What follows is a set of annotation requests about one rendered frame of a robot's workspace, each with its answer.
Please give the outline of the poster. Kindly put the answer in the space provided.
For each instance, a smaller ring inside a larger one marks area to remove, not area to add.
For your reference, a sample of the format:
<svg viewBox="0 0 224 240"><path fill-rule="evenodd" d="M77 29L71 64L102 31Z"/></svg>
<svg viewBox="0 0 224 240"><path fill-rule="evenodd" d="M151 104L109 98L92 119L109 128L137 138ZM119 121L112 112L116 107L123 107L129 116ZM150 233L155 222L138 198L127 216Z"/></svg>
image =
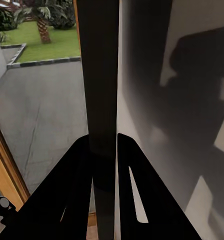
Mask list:
<svg viewBox="0 0 224 240"><path fill-rule="evenodd" d="M120 0L76 0L98 240L114 240Z"/></svg>

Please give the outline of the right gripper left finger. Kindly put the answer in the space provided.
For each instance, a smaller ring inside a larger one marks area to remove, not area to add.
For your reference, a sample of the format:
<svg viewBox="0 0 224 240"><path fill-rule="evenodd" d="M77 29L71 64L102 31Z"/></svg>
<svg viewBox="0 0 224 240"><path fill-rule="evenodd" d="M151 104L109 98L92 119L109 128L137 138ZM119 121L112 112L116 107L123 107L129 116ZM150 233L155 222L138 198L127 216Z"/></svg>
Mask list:
<svg viewBox="0 0 224 240"><path fill-rule="evenodd" d="M0 240L86 240L92 179L90 140L85 135L4 224Z"/></svg>

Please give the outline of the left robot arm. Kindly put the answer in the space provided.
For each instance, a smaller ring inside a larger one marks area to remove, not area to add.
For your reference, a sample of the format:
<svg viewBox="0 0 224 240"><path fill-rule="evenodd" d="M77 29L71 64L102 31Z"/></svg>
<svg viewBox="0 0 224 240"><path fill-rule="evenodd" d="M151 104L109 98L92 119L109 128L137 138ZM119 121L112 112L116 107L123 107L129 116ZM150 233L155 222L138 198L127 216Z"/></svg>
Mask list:
<svg viewBox="0 0 224 240"><path fill-rule="evenodd" d="M0 197L0 222L2 224L7 226L17 212L16 206L14 206L8 198Z"/></svg>

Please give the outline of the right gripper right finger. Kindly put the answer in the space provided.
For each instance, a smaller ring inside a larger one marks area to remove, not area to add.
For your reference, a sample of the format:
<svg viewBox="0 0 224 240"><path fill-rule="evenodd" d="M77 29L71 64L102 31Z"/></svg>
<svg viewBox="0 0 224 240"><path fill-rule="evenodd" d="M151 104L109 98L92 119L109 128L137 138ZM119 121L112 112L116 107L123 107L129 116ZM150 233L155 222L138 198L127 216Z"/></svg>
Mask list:
<svg viewBox="0 0 224 240"><path fill-rule="evenodd" d="M121 240L202 240L137 142L117 134ZM131 168L148 223L137 220Z"/></svg>

